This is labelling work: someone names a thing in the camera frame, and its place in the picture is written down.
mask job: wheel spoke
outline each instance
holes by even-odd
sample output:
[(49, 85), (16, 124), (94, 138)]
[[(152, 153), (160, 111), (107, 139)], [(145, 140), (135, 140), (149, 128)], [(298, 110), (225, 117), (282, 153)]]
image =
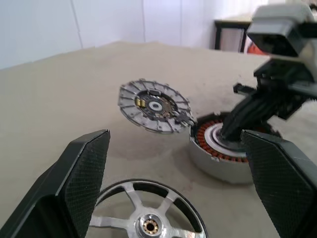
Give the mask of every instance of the wheel spoke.
[(134, 227), (127, 229), (127, 233), (129, 238), (140, 238)]
[(124, 183), (122, 186), (128, 197), (130, 198), (131, 202), (133, 203), (134, 208), (137, 209), (139, 207), (142, 207), (142, 201), (138, 193), (134, 190), (133, 183), (127, 182)]
[(191, 232), (188, 230), (178, 229), (178, 228), (172, 228), (171, 231), (171, 237), (172, 238), (205, 238), (204, 233), (200, 232)]
[(90, 227), (127, 229), (128, 221), (114, 217), (91, 216)]
[(168, 195), (166, 196), (166, 198), (163, 200), (163, 202), (161, 203), (161, 205), (159, 206), (158, 210), (160, 212), (162, 212), (163, 214), (165, 214), (167, 212), (167, 210), (169, 209), (169, 207), (171, 206), (171, 204), (178, 198), (178, 194), (172, 190), (170, 190), (168, 192)]

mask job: table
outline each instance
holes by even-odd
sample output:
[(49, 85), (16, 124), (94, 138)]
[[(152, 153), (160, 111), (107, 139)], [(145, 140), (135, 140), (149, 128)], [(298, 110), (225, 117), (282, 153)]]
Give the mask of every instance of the table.
[(220, 41), (221, 41), (221, 32), (223, 28), (231, 28), (231, 29), (242, 29), (243, 36), (241, 41), (240, 52), (244, 52), (247, 34), (246, 31), (249, 28), (252, 21), (251, 14), (243, 14), (234, 17), (224, 18), (224, 19), (216, 19), (214, 24), (216, 26), (216, 38), (214, 49), (220, 50)]
[[(232, 86), (237, 81), (255, 85), (253, 70), (267, 59), (117, 42), (1, 70), (0, 226), (71, 140), (109, 129), (103, 187), (122, 179), (156, 180), (191, 201), (211, 237), (277, 238), (253, 186), (218, 181), (191, 163), (187, 131), (175, 135), (145, 131), (129, 122), (117, 106), (121, 84), (146, 78), (181, 92), (196, 117), (228, 111), (242, 99), (233, 94)], [(276, 118), (270, 122), (316, 162), (316, 118), (316, 105), (308, 104), (287, 123)], [(96, 229), (87, 233), (88, 238), (124, 235)]]

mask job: hub center hole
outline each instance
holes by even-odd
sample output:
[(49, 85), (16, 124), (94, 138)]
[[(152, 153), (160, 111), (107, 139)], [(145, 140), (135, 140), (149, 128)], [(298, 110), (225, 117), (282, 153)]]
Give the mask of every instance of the hub center hole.
[(154, 231), (154, 225), (151, 224), (151, 223), (148, 223), (148, 224), (147, 224), (147, 229), (148, 229), (150, 232)]

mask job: textured gripper pad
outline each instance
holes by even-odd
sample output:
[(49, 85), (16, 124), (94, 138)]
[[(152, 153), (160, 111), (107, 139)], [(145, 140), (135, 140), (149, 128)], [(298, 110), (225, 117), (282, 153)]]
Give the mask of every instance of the textured gripper pad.
[(87, 143), (63, 187), (65, 205), (81, 238), (86, 235), (102, 185), (108, 142), (104, 133)]
[(290, 142), (254, 131), (244, 131), (242, 140), (256, 191), (276, 230), (281, 238), (298, 237), (315, 190), (279, 146)]

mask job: orange object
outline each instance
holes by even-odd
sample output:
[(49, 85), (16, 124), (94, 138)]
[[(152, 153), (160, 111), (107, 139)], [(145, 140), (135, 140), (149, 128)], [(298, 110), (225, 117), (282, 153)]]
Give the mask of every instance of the orange object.
[(267, 55), (266, 53), (264, 53), (263, 51), (261, 51), (256, 44), (254, 44), (253, 42), (250, 44), (250, 46), (248, 47), (248, 54), (255, 54), (255, 55)]

